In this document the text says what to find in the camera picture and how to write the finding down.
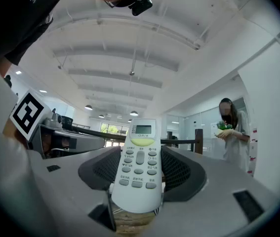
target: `woman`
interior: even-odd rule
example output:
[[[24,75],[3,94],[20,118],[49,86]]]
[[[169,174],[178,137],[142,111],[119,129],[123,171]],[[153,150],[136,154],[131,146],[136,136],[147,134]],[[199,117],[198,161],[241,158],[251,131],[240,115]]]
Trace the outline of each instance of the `woman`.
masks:
[[[244,111],[237,111],[232,101],[228,98],[221,100],[220,114],[226,124],[232,129],[223,130],[217,135],[225,140],[224,159],[239,168],[248,171],[249,166],[249,122]]]

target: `lcd display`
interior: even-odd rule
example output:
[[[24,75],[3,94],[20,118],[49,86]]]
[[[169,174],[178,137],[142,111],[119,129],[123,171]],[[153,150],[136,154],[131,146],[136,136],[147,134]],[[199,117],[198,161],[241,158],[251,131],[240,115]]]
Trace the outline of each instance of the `lcd display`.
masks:
[[[135,133],[150,134],[152,133],[152,127],[150,125],[137,125]]]

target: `green button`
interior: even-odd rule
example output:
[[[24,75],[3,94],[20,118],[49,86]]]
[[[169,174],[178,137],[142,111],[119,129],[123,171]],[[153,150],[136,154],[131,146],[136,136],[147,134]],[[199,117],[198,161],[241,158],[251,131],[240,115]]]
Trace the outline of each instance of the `green button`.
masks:
[[[146,147],[149,146],[151,144],[153,144],[155,142],[155,140],[151,140],[151,139],[131,139],[131,142],[139,147]]]

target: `glove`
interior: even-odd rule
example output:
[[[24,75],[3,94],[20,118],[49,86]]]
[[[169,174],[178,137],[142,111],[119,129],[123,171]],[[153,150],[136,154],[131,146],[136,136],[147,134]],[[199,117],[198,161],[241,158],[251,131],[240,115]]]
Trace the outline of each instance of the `glove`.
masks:
[[[217,137],[221,138],[223,140],[225,140],[228,136],[230,136],[231,134],[233,134],[234,130],[233,129],[226,129],[223,130],[222,132],[220,132]]]

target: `white remote control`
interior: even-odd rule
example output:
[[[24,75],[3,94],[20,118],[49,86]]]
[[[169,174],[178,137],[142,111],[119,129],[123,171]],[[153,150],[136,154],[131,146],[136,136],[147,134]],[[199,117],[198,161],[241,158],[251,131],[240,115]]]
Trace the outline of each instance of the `white remote control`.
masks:
[[[121,154],[112,200],[132,213],[146,213],[160,206],[160,133],[155,119],[132,121]]]

